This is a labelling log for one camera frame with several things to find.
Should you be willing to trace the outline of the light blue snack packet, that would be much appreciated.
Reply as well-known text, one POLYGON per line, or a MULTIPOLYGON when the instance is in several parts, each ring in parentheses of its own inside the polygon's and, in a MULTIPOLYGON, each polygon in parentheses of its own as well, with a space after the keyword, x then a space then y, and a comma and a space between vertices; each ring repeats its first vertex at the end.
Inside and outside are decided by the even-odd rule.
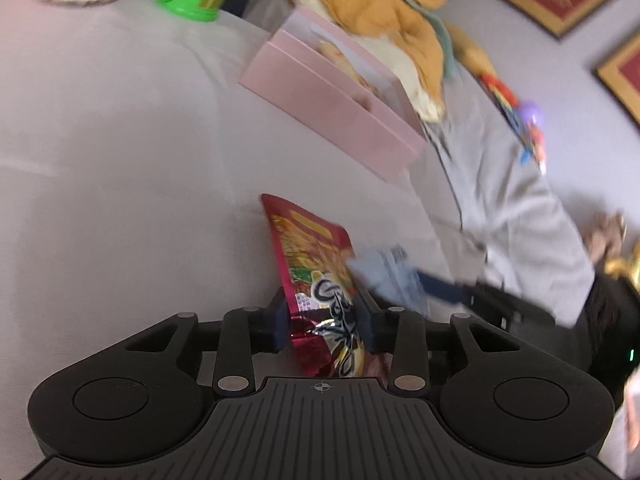
POLYGON ((404 307, 423 316, 430 313, 418 270, 400 246, 366 252, 349 259, 347 267, 371 295, 385 300, 390 306, 404 307))

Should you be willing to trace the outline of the dark red snack bag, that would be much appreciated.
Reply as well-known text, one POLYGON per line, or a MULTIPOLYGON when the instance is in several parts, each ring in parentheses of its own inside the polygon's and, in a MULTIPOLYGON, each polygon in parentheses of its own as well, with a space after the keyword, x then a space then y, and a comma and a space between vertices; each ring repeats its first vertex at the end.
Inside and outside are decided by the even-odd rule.
POLYGON ((358 332, 348 233, 284 198, 264 194, 260 200, 288 304, 293 350, 304 374, 386 382, 390 358, 367 352, 358 332))

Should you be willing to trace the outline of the grey sofa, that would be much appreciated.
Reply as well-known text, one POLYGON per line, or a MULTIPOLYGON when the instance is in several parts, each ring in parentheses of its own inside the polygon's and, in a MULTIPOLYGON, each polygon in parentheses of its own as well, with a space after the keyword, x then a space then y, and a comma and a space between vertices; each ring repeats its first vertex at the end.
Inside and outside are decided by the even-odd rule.
MULTIPOLYGON (((305 7, 252 0, 246 16, 271 37, 298 8, 305 7)), ((555 327, 571 328, 594 280, 577 230, 538 166, 520 162, 521 144, 485 91, 456 63, 442 121, 418 116, 426 148, 396 176, 427 214, 425 263, 448 278, 486 278, 547 310, 555 327)))

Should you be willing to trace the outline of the yellow plush toy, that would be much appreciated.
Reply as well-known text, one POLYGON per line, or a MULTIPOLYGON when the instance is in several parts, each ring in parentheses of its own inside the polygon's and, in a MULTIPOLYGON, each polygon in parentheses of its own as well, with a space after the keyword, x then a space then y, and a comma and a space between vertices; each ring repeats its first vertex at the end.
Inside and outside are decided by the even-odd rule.
POLYGON ((640 243, 634 244, 630 257, 615 257, 606 260, 604 273, 612 278, 626 278, 634 286, 634 289, 640 292, 640 243))

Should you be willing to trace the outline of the colourful toy pile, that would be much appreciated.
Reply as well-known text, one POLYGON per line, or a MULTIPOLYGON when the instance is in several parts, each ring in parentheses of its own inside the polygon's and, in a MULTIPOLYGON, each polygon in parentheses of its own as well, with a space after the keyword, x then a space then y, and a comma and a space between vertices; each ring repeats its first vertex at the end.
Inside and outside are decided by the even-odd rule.
POLYGON ((547 173, 547 152, 540 107, 532 101, 520 100, 497 76, 482 73, 480 84, 521 142, 520 162, 524 164, 529 159, 533 160, 544 176, 547 173))

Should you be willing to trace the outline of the pink cardboard box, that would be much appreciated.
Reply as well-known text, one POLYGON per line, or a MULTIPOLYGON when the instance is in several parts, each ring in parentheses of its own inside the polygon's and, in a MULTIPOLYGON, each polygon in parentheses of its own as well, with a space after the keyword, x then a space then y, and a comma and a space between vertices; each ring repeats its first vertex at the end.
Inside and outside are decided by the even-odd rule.
POLYGON ((426 139, 396 76, 339 27, 294 10, 260 47, 240 84, 393 180, 426 139))

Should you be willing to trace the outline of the orange yellow blanket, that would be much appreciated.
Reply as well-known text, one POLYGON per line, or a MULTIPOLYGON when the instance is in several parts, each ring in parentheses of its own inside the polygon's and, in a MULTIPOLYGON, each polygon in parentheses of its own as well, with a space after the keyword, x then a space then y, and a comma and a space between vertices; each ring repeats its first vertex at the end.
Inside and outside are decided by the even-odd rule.
POLYGON ((446 0, 291 1, 343 29, 385 65, 424 122, 442 121, 442 84, 457 73, 451 37, 436 14, 446 0))

